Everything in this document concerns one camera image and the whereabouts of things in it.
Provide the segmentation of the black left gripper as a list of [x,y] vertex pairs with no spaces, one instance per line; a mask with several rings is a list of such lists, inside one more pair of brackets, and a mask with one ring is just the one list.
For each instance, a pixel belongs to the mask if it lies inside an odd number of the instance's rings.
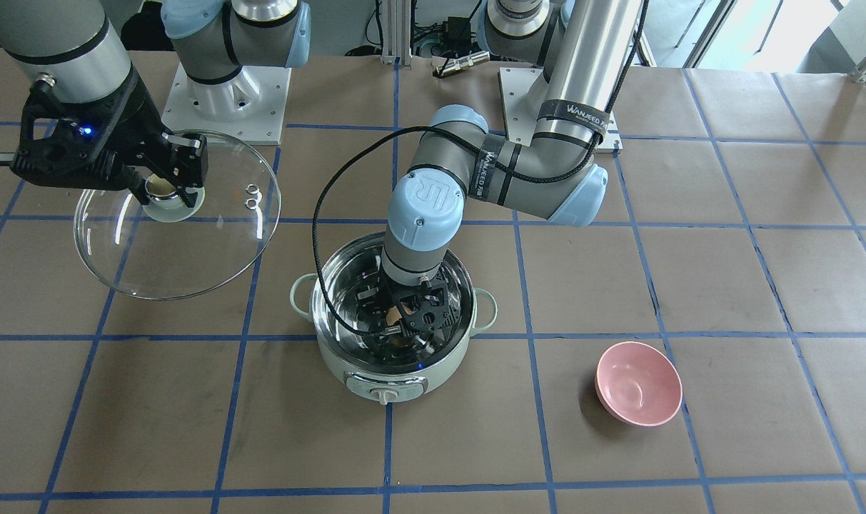
[[[455,302],[447,291],[448,280],[439,276],[423,279],[419,286],[407,286],[388,276],[356,288],[356,319],[366,322],[370,332],[383,336],[410,338],[455,325]],[[398,324],[385,326],[396,305],[411,311]]]

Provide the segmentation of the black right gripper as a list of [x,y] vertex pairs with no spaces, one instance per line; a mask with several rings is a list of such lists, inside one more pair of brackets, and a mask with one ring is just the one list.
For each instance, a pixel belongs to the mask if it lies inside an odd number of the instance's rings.
[[186,208],[198,209],[204,202],[208,170],[208,139],[197,131],[179,134],[163,131],[146,137],[123,153],[126,165],[146,167],[145,179],[136,167],[124,167],[122,179],[140,205],[163,202],[175,196]]

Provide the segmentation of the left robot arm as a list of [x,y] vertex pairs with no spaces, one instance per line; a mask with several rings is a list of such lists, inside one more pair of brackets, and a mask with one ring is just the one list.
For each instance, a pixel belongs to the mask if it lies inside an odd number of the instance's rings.
[[362,336],[453,324],[436,274],[469,198],[583,227],[601,208],[607,172],[593,154],[642,36],[647,1],[483,1],[486,53],[530,64],[499,71],[507,133],[465,105],[439,108],[389,203],[378,282],[360,303],[378,321]]

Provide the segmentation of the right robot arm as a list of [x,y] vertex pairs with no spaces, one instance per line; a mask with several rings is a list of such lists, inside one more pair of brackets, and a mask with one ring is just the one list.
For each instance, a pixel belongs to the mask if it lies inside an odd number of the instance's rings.
[[[248,69],[308,61],[305,1],[165,1],[161,23],[196,110],[211,119],[254,109]],[[144,207],[200,206],[207,137],[164,123],[100,2],[0,1],[0,45],[32,80],[17,149],[0,153],[0,167],[44,188],[127,190]]]

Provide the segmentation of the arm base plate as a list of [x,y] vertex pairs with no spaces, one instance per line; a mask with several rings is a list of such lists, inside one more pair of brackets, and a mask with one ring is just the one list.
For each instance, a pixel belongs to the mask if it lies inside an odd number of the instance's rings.
[[277,146],[290,79],[290,69],[243,67],[224,84],[198,84],[179,65],[161,119],[172,131],[218,131],[253,146]]
[[623,148],[622,137],[612,113],[600,114],[596,107],[561,99],[547,99],[549,84],[543,70],[501,67],[498,72],[502,95],[505,136],[513,143],[529,146],[541,121],[567,121],[573,130],[567,136],[589,142],[598,130],[603,139],[595,153],[612,153]]

